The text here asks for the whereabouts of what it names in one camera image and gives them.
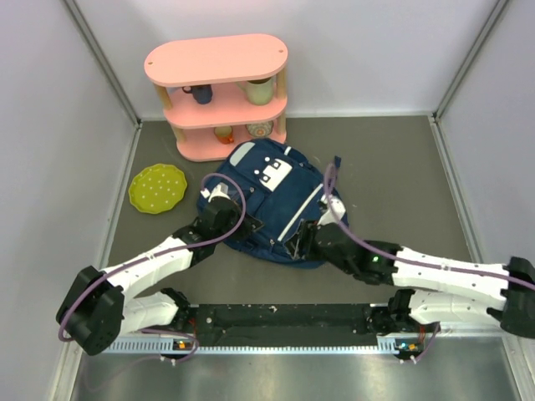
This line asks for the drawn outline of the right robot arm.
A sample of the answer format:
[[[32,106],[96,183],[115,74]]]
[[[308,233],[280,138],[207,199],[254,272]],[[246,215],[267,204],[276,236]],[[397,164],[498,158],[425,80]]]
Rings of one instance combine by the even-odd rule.
[[[369,315],[380,333],[440,322],[496,326],[521,338],[534,336],[534,267],[513,256],[481,264],[430,256],[407,246],[353,237],[341,221],[344,204],[320,202],[322,215],[301,221],[285,246],[294,259],[327,261],[368,285],[397,287],[387,307]]]

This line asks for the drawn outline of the aluminium frame rail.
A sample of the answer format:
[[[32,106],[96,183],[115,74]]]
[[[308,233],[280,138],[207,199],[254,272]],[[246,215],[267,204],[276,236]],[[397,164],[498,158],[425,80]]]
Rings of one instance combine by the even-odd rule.
[[[102,353],[69,345],[55,400],[531,400],[534,341],[467,322],[348,327],[153,326]]]

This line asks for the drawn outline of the dark blue mug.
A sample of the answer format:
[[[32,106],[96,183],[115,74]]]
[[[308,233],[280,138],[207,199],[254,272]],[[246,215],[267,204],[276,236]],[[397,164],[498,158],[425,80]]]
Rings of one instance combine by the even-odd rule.
[[[185,94],[190,94],[198,104],[209,104],[212,101],[213,92],[210,84],[186,86],[181,90]]]

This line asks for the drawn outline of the pale green mug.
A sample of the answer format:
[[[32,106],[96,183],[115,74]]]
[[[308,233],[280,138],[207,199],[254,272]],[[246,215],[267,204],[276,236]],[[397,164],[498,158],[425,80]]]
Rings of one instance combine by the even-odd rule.
[[[256,106],[269,104],[274,97],[273,78],[236,82],[236,85],[244,92],[248,102]]]

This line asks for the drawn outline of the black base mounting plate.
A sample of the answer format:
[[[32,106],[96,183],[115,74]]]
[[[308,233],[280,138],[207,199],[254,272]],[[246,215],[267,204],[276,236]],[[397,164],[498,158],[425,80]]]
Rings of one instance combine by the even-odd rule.
[[[173,322],[176,327],[192,325],[219,327],[348,327],[358,334],[418,333],[420,324],[406,314],[397,315],[387,306],[346,304],[201,304],[183,307]]]

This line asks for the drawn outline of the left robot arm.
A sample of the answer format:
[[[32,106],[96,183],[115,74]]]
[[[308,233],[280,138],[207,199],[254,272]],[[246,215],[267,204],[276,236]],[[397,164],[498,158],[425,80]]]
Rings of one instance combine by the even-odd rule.
[[[140,293],[207,259],[226,239],[247,239],[261,227],[243,203],[236,203],[226,187],[218,185],[199,216],[158,246],[117,266],[81,270],[56,315],[60,339],[75,341],[94,356],[127,333],[153,326],[184,329],[190,313],[180,293],[163,290],[149,297]]]

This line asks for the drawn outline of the small orange cup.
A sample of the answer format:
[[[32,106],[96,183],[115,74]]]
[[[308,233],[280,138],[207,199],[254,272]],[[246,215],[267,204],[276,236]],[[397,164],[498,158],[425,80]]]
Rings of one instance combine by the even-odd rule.
[[[233,129],[230,125],[217,126],[213,129],[213,133],[216,136],[217,140],[224,145],[234,143]]]

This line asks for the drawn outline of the green polka dot plate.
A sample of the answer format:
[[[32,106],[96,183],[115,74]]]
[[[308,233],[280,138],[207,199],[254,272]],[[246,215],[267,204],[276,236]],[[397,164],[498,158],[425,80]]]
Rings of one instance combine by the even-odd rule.
[[[157,215],[172,210],[185,196],[187,180],[170,164],[145,167],[134,176],[127,191],[130,204],[141,213]]]

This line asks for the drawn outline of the navy blue student backpack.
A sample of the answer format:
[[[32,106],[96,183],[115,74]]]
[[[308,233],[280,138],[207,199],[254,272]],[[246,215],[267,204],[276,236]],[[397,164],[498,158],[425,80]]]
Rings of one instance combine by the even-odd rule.
[[[261,226],[247,233],[247,223],[224,243],[249,256],[290,267],[315,269],[325,260],[295,259],[285,242],[301,221],[317,221],[323,214],[323,173],[305,155],[270,139],[238,145],[222,162],[217,174],[236,182],[246,200],[247,216]]]

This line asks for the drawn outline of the pink three-tier wooden shelf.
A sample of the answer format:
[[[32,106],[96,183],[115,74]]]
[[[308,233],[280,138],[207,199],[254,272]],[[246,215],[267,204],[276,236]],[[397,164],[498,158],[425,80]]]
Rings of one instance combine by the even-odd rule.
[[[222,160],[239,144],[255,139],[246,125],[272,120],[269,139],[287,138],[288,48],[279,38],[264,34],[176,40],[164,43],[146,57],[144,69],[163,104],[164,116],[176,137],[176,148],[187,160]],[[273,78],[269,104],[248,102],[236,82]],[[210,84],[209,104],[198,104],[181,88]],[[217,126],[233,129],[234,143],[224,145],[213,133]]]

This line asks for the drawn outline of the patterned ceramic bowl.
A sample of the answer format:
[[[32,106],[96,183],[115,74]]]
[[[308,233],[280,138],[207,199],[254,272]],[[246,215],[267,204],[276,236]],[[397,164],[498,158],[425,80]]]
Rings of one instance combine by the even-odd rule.
[[[247,124],[246,130],[253,138],[266,138],[273,132],[273,127],[274,122],[269,120]]]

